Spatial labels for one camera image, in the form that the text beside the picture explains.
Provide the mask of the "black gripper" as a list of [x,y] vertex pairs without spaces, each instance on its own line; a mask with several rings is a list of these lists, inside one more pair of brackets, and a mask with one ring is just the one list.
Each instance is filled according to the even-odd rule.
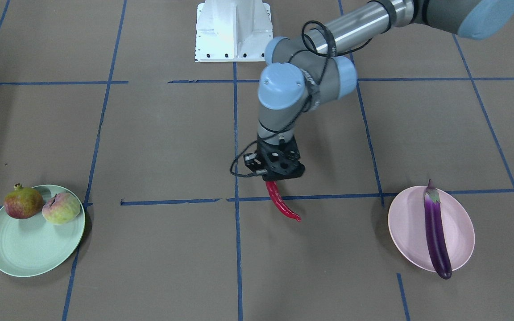
[[281,181],[301,177],[306,167],[300,162],[296,139],[280,140],[278,145],[257,139],[257,149],[244,154],[245,166],[264,181]]

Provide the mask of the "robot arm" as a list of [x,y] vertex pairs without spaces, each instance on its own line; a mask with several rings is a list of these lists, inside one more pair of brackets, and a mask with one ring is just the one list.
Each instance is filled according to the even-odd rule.
[[326,24],[308,21],[299,38],[272,39],[264,52],[257,96],[256,151],[244,149],[246,177],[279,181],[301,177],[305,166],[294,138],[304,113],[353,92],[357,71],[348,59],[373,38],[396,27],[421,24],[467,39],[498,32],[514,14],[514,0],[371,0]]

